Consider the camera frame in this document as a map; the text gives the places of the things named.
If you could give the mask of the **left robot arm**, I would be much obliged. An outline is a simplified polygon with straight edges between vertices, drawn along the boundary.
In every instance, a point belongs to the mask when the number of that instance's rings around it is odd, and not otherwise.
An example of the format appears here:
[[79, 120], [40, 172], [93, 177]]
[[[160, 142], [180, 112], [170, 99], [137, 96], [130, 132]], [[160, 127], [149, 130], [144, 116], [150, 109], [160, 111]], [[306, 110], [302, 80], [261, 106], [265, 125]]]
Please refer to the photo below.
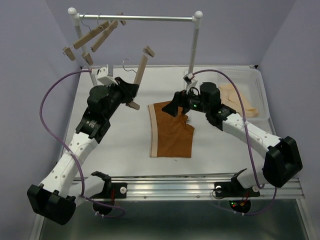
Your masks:
[[39, 185], [32, 184], [27, 190], [36, 214], [63, 226], [71, 220], [76, 207], [90, 197], [115, 197], [117, 190], [111, 177], [100, 171], [82, 179], [79, 186], [73, 185], [73, 180], [83, 175], [81, 166], [109, 130], [112, 115], [121, 104], [133, 101], [138, 89], [138, 84], [120, 77], [108, 85], [91, 88], [87, 108], [60, 160]]

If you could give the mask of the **brown underwear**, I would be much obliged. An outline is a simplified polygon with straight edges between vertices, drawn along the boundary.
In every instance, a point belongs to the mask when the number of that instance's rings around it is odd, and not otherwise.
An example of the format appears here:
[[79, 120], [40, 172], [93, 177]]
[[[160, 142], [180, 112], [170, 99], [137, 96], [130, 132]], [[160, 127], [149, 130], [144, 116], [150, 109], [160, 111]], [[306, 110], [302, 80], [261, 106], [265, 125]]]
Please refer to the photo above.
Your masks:
[[151, 125], [151, 158], [191, 158], [195, 128], [188, 124], [189, 117], [178, 108], [173, 117], [162, 111], [168, 102], [147, 106]]

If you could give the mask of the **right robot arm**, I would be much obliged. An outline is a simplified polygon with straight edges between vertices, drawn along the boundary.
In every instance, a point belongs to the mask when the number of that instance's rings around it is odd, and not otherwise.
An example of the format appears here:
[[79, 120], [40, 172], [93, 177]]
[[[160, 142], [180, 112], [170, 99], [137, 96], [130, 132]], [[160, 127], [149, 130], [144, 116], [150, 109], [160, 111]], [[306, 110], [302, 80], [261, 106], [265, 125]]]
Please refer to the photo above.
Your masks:
[[255, 150], [264, 158], [259, 169], [253, 164], [251, 170], [240, 170], [230, 181], [217, 182], [215, 187], [218, 198], [242, 197], [253, 188], [265, 184], [281, 188], [302, 170], [298, 145], [292, 137], [281, 138], [269, 134], [244, 120], [243, 114], [222, 103], [220, 90], [212, 82], [202, 83], [197, 92], [175, 92], [172, 101], [162, 111], [173, 117], [190, 110], [205, 113], [212, 126], [238, 138], [247, 144], [249, 150]]

